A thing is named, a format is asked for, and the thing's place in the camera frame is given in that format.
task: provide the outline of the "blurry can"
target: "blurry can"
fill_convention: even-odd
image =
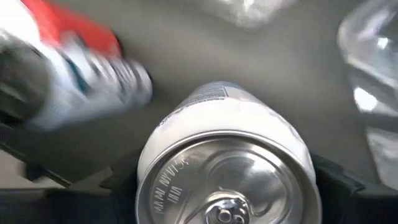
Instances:
[[[140,107],[152,96],[139,63],[88,49],[72,32],[62,48],[1,36],[0,115],[8,126],[51,130]]]
[[[199,87],[156,127],[138,181],[139,224],[321,223],[306,145],[228,82]]]

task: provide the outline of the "can rim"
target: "can rim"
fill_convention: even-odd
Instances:
[[[144,184],[148,183],[148,181],[150,179],[150,173],[153,172],[154,168],[156,168],[157,166],[160,167],[159,162],[161,160],[164,160],[164,163],[166,163],[170,157],[172,157],[176,153],[180,152],[182,150],[182,147],[186,146],[187,144],[190,144],[191,142],[197,141],[201,138],[208,138],[208,137],[213,138],[213,137],[217,137],[217,136],[218,137],[220,137],[220,136],[237,136],[237,137],[241,137],[241,138],[248,138],[253,141],[265,144],[266,146],[268,146],[271,149],[272,148],[277,149],[278,151],[280,151],[280,153],[282,153],[285,156],[287,156],[288,158],[290,158],[290,161],[289,161],[290,163],[293,162],[293,164],[295,166],[300,167],[300,169],[298,169],[298,170],[292,169],[295,176],[299,175],[297,180],[299,181],[300,186],[308,185],[310,187],[310,189],[308,189],[308,190],[302,189],[302,192],[304,194],[303,197],[304,198],[313,197],[315,199],[314,204],[318,208],[317,214],[316,214],[317,220],[315,221],[315,223],[322,222],[322,210],[321,210],[322,202],[320,200],[320,195],[319,195],[317,185],[316,185],[316,183],[314,183],[314,180],[306,172],[306,168],[304,167],[304,165],[301,162],[299,162],[299,160],[295,154],[290,152],[283,145],[281,145],[269,138],[265,138],[265,137],[257,135],[257,134],[248,133],[245,131],[235,131],[235,130],[216,130],[216,131],[206,131],[206,132],[194,134],[192,136],[184,138],[184,139],[170,145],[169,147],[167,147],[150,163],[150,165],[147,167],[146,171],[144,172],[144,176],[143,176],[142,180],[141,181],[138,180],[139,186],[138,186],[138,190],[136,193],[136,208],[135,208],[135,216],[136,216],[136,220],[137,220],[138,224],[140,224],[139,202],[142,200],[140,197],[141,192],[143,191]]]

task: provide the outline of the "pull tab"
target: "pull tab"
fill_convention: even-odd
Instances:
[[[254,215],[244,196],[229,190],[209,195],[187,216],[184,224],[187,224],[200,212],[204,212],[206,224],[249,224],[250,215]]]

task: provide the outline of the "white can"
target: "white can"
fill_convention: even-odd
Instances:
[[[321,223],[299,134],[228,82],[199,87],[156,127],[138,179],[139,224]]]

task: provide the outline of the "can lid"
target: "can lid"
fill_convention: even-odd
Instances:
[[[277,147],[217,136],[174,153],[140,184],[141,224],[320,223],[315,184]]]
[[[0,122],[16,125],[41,109],[49,91],[47,59],[29,45],[0,51]]]

